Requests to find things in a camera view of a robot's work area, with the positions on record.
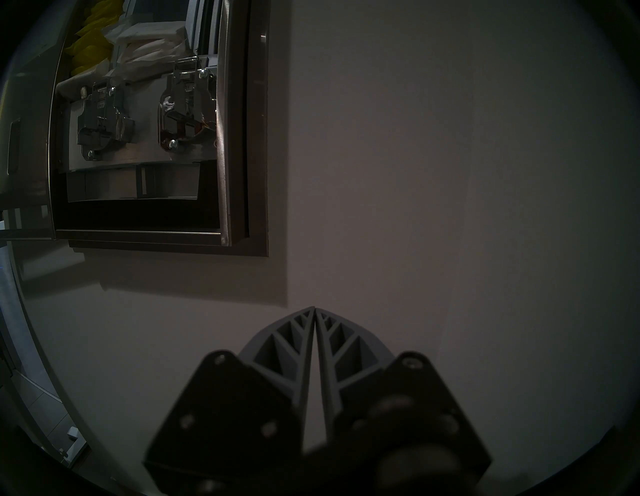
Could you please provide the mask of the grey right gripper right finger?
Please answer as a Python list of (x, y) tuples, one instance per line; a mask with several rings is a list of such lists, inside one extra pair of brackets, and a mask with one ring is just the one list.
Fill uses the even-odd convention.
[(306, 311), (325, 443), (306, 455), (306, 495), (479, 495), (492, 457), (435, 366), (393, 354), (364, 327)]

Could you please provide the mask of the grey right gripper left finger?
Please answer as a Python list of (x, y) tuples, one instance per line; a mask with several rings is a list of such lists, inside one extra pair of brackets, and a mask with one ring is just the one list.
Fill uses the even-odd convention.
[(238, 354), (203, 358), (145, 453), (161, 493), (211, 493), (301, 455), (314, 314), (304, 308), (256, 332)]

